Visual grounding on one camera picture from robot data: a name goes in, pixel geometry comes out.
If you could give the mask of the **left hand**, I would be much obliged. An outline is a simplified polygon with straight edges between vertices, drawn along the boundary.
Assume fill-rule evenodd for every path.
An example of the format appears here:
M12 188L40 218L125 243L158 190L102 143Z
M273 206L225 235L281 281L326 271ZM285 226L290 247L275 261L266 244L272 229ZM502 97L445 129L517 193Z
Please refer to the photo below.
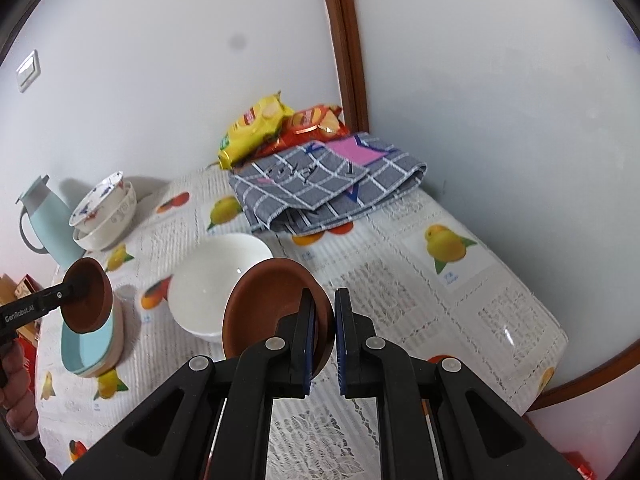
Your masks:
M16 341L1 351L6 385L1 388L1 406L6 410L6 423L14 434L29 440L38 432L38 413L30 377L24 367L23 348Z

